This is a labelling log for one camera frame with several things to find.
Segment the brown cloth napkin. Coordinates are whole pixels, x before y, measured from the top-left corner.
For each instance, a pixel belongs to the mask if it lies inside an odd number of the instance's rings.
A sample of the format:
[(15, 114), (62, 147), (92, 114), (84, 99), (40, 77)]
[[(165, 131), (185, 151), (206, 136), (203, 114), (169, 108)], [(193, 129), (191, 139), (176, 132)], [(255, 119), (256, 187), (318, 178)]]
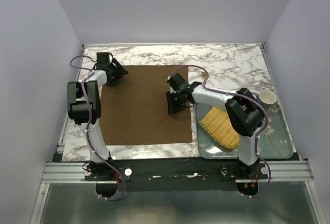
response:
[(192, 142), (191, 112), (168, 114), (167, 78), (177, 65), (125, 66), (114, 87), (101, 91), (100, 127), (108, 146)]

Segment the gold fork teal handle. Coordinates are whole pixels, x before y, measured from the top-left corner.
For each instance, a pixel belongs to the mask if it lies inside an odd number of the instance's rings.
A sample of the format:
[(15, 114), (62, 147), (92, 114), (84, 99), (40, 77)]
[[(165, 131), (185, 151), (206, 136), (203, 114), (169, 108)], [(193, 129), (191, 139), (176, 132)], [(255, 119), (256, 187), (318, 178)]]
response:
[(208, 77), (208, 74), (206, 72), (202, 72), (203, 79), (206, 79)]

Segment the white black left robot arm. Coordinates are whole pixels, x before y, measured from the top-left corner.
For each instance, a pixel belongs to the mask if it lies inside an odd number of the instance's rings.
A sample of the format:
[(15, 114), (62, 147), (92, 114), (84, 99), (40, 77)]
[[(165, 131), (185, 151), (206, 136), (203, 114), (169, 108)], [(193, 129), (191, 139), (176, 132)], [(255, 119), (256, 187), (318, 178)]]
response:
[(107, 149), (101, 127), (102, 113), (99, 89), (103, 86), (114, 87), (128, 72), (110, 52), (98, 52), (93, 68), (76, 67), (72, 65), (78, 58), (90, 56), (79, 55), (71, 59), (70, 66), (87, 70), (88, 75), (81, 81), (71, 81), (67, 84), (68, 116), (83, 132), (90, 152), (89, 172), (96, 178), (109, 180), (113, 175), (124, 179), (120, 171), (112, 165), (110, 151)]

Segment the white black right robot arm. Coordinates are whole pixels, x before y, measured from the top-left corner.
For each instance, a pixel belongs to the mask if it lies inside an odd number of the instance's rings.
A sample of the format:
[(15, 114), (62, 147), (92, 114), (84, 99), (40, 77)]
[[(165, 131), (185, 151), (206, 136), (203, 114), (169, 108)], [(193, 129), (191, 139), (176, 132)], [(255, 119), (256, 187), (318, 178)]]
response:
[(188, 83), (179, 73), (171, 74), (166, 92), (168, 113), (176, 114), (192, 105), (207, 104), (224, 110), (229, 118), (229, 126), (239, 136), (237, 172), (242, 178), (250, 178), (261, 161), (258, 155), (259, 134), (268, 125), (265, 108), (257, 102), (252, 93), (242, 88), (236, 92), (211, 89), (203, 82)]

